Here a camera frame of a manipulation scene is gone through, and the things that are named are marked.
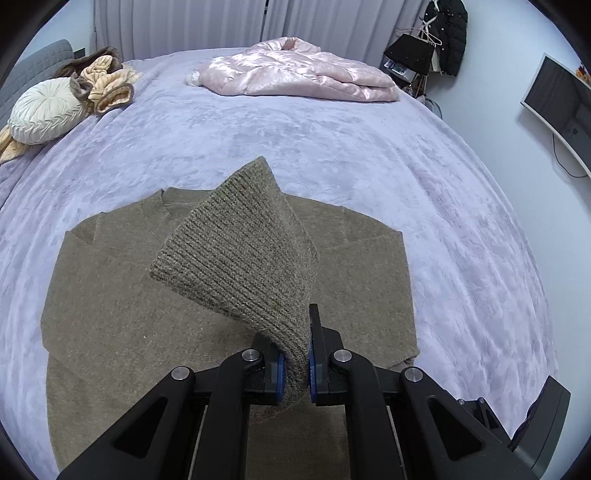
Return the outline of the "olive brown knit sweater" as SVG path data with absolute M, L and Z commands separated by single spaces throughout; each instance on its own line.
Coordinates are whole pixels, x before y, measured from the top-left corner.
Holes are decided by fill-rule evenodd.
M 346 479 L 346 417 L 308 399 L 308 307 L 375 365 L 418 354 L 403 235 L 283 194 L 256 159 L 216 189 L 169 188 L 64 237 L 41 317 L 56 463 L 70 464 L 172 368 L 218 366 L 263 333 L 287 389 L 252 409 L 252 479 Z

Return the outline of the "lavender plush bed blanket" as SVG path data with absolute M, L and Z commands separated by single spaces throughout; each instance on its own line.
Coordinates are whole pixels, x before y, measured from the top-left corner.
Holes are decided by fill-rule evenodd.
M 514 431 L 557 360 L 533 253 L 485 164 L 409 96 L 361 104 L 187 85 L 213 57 L 135 61 L 130 106 L 1 169 L 1 421 L 31 470 L 57 474 L 40 319 L 66 231 L 160 189 L 214 188 L 260 156 L 284 192 L 403 233 L 420 367 L 454 396 L 486 398 Z

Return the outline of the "round cream pleated pillow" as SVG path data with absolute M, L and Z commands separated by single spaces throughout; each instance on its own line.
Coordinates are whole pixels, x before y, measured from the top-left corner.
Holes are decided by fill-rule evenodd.
M 15 102 L 8 119 L 12 138 L 26 145 L 55 140 L 82 122 L 88 114 L 68 78 L 42 81 L 26 90 Z

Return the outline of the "peach and brown garment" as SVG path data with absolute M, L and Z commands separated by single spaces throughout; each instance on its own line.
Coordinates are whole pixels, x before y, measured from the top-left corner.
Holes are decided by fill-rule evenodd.
M 116 48 L 105 47 L 92 55 L 65 62 L 49 79 L 68 78 L 74 96 L 85 103 L 88 114 L 102 116 L 130 104 L 134 98 L 133 83 L 140 74 L 121 61 Z M 1 162 L 7 163 L 30 148 L 14 140 L 8 124 L 1 130 Z

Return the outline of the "black hanging bag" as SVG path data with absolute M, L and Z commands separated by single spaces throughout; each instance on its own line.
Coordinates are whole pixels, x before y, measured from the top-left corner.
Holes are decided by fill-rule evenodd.
M 402 34 L 384 50 L 384 55 L 417 74 L 428 75 L 434 51 L 435 46 L 432 43 L 410 34 Z

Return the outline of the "pink satin quilted jacket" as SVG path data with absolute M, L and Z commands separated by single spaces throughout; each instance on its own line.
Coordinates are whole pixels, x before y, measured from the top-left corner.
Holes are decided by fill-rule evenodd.
M 388 103 L 400 88 L 386 73 L 342 58 L 297 37 L 259 42 L 242 53 L 218 56 L 185 82 L 221 96 L 294 96 Z

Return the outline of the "grey quilted headboard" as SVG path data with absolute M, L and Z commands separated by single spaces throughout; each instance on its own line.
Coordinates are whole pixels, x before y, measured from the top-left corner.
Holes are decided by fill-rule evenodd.
M 62 39 L 18 62 L 0 91 L 0 127 L 3 128 L 6 125 L 14 104 L 27 89 L 51 78 L 65 62 L 72 59 L 71 44 Z

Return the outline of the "white pleated curtains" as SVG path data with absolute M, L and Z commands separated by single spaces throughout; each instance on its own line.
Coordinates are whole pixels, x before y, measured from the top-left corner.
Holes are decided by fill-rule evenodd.
M 419 25 L 426 6 L 415 0 L 96 1 L 94 27 L 97 46 L 114 46 L 126 60 L 294 36 L 377 66 L 398 35 Z

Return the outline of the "black hanging coat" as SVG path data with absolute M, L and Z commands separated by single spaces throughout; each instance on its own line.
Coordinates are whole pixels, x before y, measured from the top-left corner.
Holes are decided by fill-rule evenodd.
M 424 25 L 440 44 L 436 47 L 440 71 L 457 77 L 467 46 L 468 12 L 461 0 L 431 1 L 425 10 Z

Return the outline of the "wall mounted monitor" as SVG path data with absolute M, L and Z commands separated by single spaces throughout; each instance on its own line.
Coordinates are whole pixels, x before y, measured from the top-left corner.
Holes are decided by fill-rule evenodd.
M 590 85 L 549 55 L 541 60 L 521 105 L 560 141 L 590 176 Z

